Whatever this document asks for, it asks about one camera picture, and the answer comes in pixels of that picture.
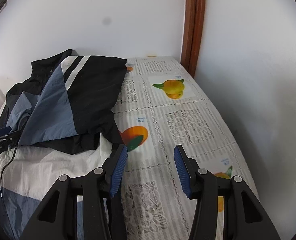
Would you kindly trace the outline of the black white blue jacket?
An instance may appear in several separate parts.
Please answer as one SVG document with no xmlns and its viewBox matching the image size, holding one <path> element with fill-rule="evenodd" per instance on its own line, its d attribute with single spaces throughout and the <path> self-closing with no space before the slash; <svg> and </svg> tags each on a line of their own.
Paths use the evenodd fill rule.
<svg viewBox="0 0 296 240">
<path fill-rule="evenodd" d="M 31 77 L 7 92 L 1 114 L 0 128 L 22 131 L 10 149 L 38 146 L 74 155 L 96 150 L 100 137 L 112 150 L 124 145 L 112 108 L 125 75 L 125 59 L 75 56 L 72 49 L 32 62 Z"/>
</svg>

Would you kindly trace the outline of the fruit pattern table cloth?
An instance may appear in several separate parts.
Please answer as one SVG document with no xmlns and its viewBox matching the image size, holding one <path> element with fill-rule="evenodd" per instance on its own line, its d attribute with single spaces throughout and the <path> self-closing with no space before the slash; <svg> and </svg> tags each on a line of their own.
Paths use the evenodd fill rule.
<svg viewBox="0 0 296 240">
<path fill-rule="evenodd" d="M 173 58 L 133 57 L 113 108 L 130 149 L 121 188 L 128 239 L 188 239 L 196 201 L 184 194 L 173 151 L 213 174 L 255 183 L 215 106 Z"/>
</svg>

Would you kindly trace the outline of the brown wooden door frame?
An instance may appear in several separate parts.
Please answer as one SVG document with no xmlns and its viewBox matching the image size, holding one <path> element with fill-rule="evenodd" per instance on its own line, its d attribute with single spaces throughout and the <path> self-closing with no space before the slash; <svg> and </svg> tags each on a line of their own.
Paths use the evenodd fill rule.
<svg viewBox="0 0 296 240">
<path fill-rule="evenodd" d="M 206 0 L 185 0 L 181 65 L 195 76 L 200 53 Z"/>
</svg>

